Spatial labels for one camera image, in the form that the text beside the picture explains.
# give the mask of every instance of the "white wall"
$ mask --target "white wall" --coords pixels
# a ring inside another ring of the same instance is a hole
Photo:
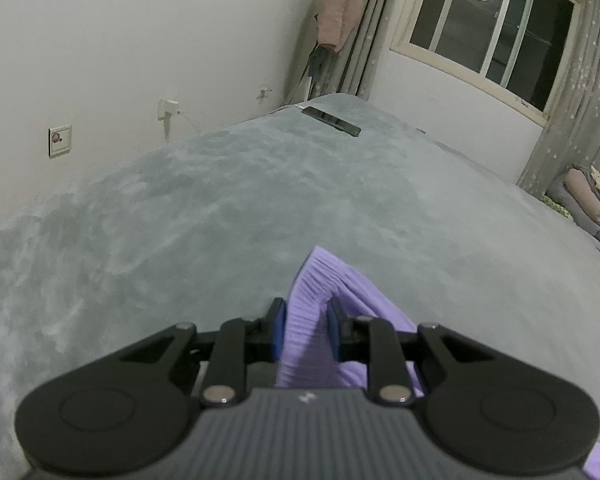
[[[542,127],[459,79],[389,50],[405,0],[396,0],[369,101],[515,182]]]
[[[0,0],[0,220],[163,144],[159,97],[203,130],[277,107],[312,2]],[[47,130],[66,123],[72,150],[49,160]],[[192,132],[171,121],[171,139]]]

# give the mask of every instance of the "purple cloth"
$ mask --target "purple cloth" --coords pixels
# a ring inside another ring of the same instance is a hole
[[[382,317],[396,330],[416,332],[416,324],[356,269],[323,248],[316,247],[291,288],[287,303],[285,343],[276,386],[282,388],[364,388],[366,367],[339,364],[331,356],[326,306],[337,297],[347,315]],[[408,364],[416,390],[420,382]],[[600,480],[600,443],[589,455],[584,471]]]

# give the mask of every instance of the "curtain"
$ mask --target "curtain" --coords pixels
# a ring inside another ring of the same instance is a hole
[[[600,0],[586,0],[564,88],[518,185],[539,198],[574,163],[600,170]]]
[[[344,92],[368,99],[386,37],[394,0],[364,0],[360,24],[338,52],[322,49],[319,74],[313,75],[309,99]]]

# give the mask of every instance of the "smartphone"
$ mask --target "smartphone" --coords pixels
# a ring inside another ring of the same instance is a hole
[[[328,124],[329,126],[333,126],[337,130],[349,134],[351,137],[357,137],[360,134],[361,130],[359,127],[355,126],[354,124],[347,123],[347,121],[343,121],[342,119],[339,119],[335,116],[332,116],[327,112],[318,110],[318,108],[308,106],[307,108],[302,110],[302,113],[307,114],[315,119],[318,119],[319,121],[322,121],[323,123]]]

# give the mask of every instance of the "bed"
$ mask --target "bed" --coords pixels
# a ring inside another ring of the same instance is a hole
[[[584,387],[600,409],[600,250],[573,222],[344,94],[193,136],[0,228],[0,480],[42,381],[174,322],[214,330],[286,296],[320,245],[415,322]]]

